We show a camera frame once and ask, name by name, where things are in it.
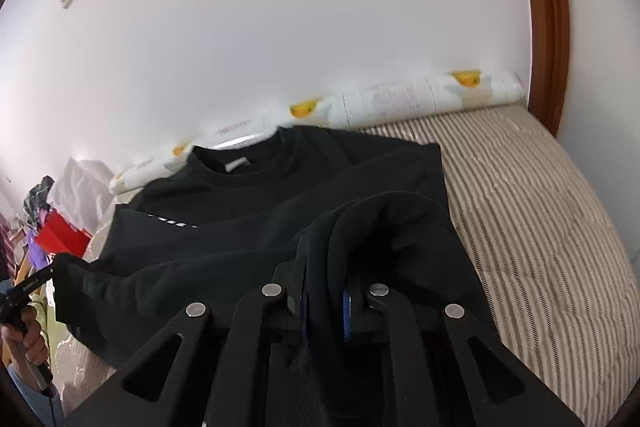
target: metal bolt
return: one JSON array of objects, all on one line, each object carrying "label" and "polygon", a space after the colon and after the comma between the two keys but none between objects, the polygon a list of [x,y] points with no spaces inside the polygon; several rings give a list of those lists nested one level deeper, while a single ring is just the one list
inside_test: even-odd
[{"label": "metal bolt", "polygon": [[382,282],[376,282],[369,286],[369,293],[375,297],[384,297],[389,293],[389,286]]},{"label": "metal bolt", "polygon": [[205,311],[207,307],[201,302],[192,302],[187,306],[187,315],[190,317],[200,317]]},{"label": "metal bolt", "polygon": [[262,287],[262,295],[264,295],[265,297],[277,297],[278,295],[280,295],[281,291],[282,288],[280,287],[280,285],[274,282],[265,284]]},{"label": "metal bolt", "polygon": [[465,309],[459,304],[447,304],[444,312],[447,314],[447,317],[451,317],[452,319],[461,319],[465,316]]}]

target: black t-shirt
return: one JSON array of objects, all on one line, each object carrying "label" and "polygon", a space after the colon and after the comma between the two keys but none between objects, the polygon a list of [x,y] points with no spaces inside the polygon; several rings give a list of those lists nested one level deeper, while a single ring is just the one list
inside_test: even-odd
[{"label": "black t-shirt", "polygon": [[[187,225],[236,219],[287,201],[363,161],[404,148],[426,151],[430,162],[440,167],[437,144],[421,146],[311,126],[279,128],[270,139],[242,149],[194,147],[183,169],[149,183],[127,207]],[[227,172],[236,160],[239,164]],[[444,184],[441,188],[438,199],[446,202]]]},{"label": "black t-shirt", "polygon": [[[414,156],[420,153],[409,152]],[[363,168],[375,170],[380,167],[381,159],[386,158],[354,168],[354,178],[344,178],[341,182],[357,184],[364,174]],[[402,185],[407,178],[393,176],[393,179]],[[263,230],[281,228],[277,213],[261,214],[262,219],[272,220],[271,226]],[[171,227],[152,216],[145,217],[150,218],[146,223],[156,230],[160,230],[160,224]],[[261,219],[252,217],[254,219],[243,220],[244,227],[234,233],[242,232],[242,228],[246,233],[253,232],[254,225]],[[219,223],[219,231],[230,223],[235,222]],[[191,237],[197,236],[195,232],[195,229],[180,231],[184,234],[182,240],[188,243]],[[215,252],[212,242],[204,239],[199,238],[194,245],[199,248],[199,255],[193,250],[191,257],[148,266],[130,277],[96,271],[96,263],[88,264],[69,254],[56,256],[57,317],[66,322],[66,315],[62,314],[76,314],[71,322],[75,336],[108,362],[118,365],[188,303],[198,301],[214,307],[220,299],[226,301],[231,297],[236,301],[246,291],[268,282],[279,263],[301,253],[307,265],[305,336],[313,374],[321,384],[326,411],[336,417],[370,416],[375,413],[371,410],[372,404],[382,399],[376,396],[372,402],[371,397],[375,395],[364,387],[368,380],[362,380],[363,375],[357,370],[354,372],[353,365],[345,365],[343,357],[342,294],[348,271],[353,266],[365,267],[370,279],[365,287],[371,282],[383,282],[414,303],[430,306],[433,314],[428,325],[422,323],[423,327],[437,330],[440,327],[438,311],[456,302],[493,330],[482,286],[446,209],[414,191],[385,191],[322,212],[281,248]],[[304,384],[305,380],[295,371],[280,376],[275,386],[276,396],[286,393],[287,386],[283,384],[288,378],[293,378],[292,383]],[[375,385],[373,390],[380,391]],[[310,388],[306,387],[303,394],[309,395]],[[288,397],[280,398],[275,403]],[[298,415],[295,407],[287,409],[292,416],[306,417],[303,413]],[[297,421],[291,425],[307,423]]]},{"label": "black t-shirt", "polygon": [[56,256],[56,316],[92,351],[120,365],[190,302],[233,303],[269,282],[276,266],[295,256],[298,234],[322,212],[389,191],[420,194],[448,216],[440,147],[400,148],[261,212],[197,228],[124,206],[98,261]]}]

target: white plastic bag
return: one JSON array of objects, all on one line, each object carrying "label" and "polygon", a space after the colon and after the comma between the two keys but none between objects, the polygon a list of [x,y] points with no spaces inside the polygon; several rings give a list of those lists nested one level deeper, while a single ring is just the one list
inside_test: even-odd
[{"label": "white plastic bag", "polygon": [[113,195],[113,173],[100,162],[76,162],[69,158],[62,176],[53,184],[47,203],[76,229],[94,234]]}]

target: red object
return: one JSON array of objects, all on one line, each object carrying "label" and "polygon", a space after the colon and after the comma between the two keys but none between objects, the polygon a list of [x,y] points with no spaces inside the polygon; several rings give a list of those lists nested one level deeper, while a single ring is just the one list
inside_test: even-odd
[{"label": "red object", "polygon": [[90,237],[82,230],[72,227],[57,211],[52,211],[38,232],[35,243],[45,252],[69,252],[82,257]]}]

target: mattress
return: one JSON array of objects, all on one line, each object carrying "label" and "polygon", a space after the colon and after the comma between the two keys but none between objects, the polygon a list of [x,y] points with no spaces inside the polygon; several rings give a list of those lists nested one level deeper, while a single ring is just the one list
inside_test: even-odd
[{"label": "mattress", "polygon": [[[588,427],[640,377],[638,286],[593,189],[555,139],[511,105],[364,130],[442,146],[453,224],[501,341]],[[99,255],[108,223],[87,256]],[[68,412],[113,372],[70,337],[55,383]]]}]

